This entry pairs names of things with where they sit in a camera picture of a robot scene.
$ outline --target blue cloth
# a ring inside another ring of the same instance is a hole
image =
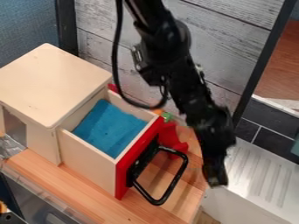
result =
[[[117,158],[145,125],[145,121],[99,100],[73,133],[110,157]]]

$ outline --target wood panel wall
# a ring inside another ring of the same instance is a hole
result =
[[[115,1],[75,0],[80,56],[111,70],[115,33]],[[191,54],[204,68],[213,97],[233,112],[266,43],[283,0],[164,0],[192,35]],[[156,102],[157,88],[149,88],[133,67],[129,48],[140,38],[124,13],[119,69],[124,90],[144,101]],[[177,113],[173,102],[169,111]]]

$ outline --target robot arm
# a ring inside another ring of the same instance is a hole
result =
[[[117,72],[117,46],[122,29],[122,0],[116,0],[117,27],[112,54],[115,85],[122,98],[137,107],[160,108],[170,93],[179,112],[193,127],[199,140],[208,184],[227,185],[224,166],[226,149],[235,144],[233,123],[227,108],[216,105],[190,55],[191,34],[188,27],[165,9],[161,0],[125,0],[142,40],[132,50],[136,70],[150,86],[163,87],[163,98],[154,107],[127,98],[122,92]]]

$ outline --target open drawer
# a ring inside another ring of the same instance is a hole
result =
[[[123,112],[147,122],[147,125],[116,158],[111,158],[72,133],[72,130],[100,99],[105,99]],[[68,167],[90,179],[117,199],[121,199],[128,189],[126,187],[127,169],[156,136],[162,123],[163,119],[158,115],[141,108],[135,108],[127,104],[118,94],[104,88],[68,116],[57,129],[61,160]]]

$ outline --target wooden table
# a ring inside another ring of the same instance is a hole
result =
[[[25,150],[5,161],[5,165],[95,223],[192,223],[205,190],[201,174],[200,148],[193,131],[177,127],[180,140],[188,142],[190,163],[177,187],[162,206],[152,206],[134,188],[119,201],[64,164],[59,167],[32,150]],[[181,161],[160,153],[138,181],[159,197],[177,172]]]

